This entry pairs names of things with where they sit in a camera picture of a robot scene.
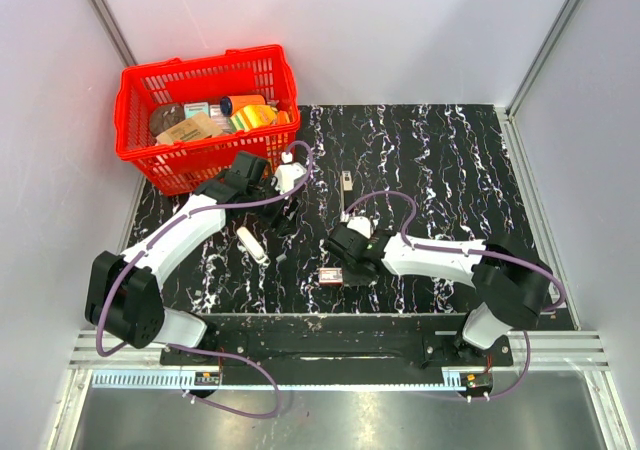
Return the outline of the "red white staple box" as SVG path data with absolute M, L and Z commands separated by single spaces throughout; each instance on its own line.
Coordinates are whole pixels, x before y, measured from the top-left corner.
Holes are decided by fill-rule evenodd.
M 344 283 L 343 270 L 338 267 L 322 267 L 318 270 L 318 282 L 321 286 L 342 285 Z

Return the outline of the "white stapler top cover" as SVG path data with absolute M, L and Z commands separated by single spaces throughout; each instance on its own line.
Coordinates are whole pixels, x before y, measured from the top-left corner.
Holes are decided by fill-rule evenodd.
M 267 265 L 269 257 L 256 237 L 245 227 L 241 226 L 237 229 L 236 235 L 244 246 L 248 254 L 259 265 Z

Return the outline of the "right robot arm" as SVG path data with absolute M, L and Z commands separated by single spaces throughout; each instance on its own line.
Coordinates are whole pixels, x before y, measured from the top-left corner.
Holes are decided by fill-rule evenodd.
M 536 329 L 546 310 L 550 268 L 508 237 L 436 241 L 394 230 L 365 233 L 340 223 L 325 248 L 362 285 L 389 274 L 433 277 L 472 288 L 480 304 L 467 313 L 452 344 L 458 360 L 468 366 L 486 359 L 509 331 Z

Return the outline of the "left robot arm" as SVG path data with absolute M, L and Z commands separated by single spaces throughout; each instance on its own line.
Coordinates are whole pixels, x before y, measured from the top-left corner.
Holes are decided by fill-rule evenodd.
M 206 239 L 246 213 L 272 228 L 283 225 L 295 211 L 294 193 L 307 175 L 289 153 L 270 170 L 266 159 L 239 152 L 230 167 L 201 183 L 151 235 L 119 254 L 104 251 L 94 259 L 86 320 L 122 344 L 138 349 L 178 345 L 193 364 L 208 364 L 217 351 L 215 332 L 202 318 L 165 306 L 166 280 Z

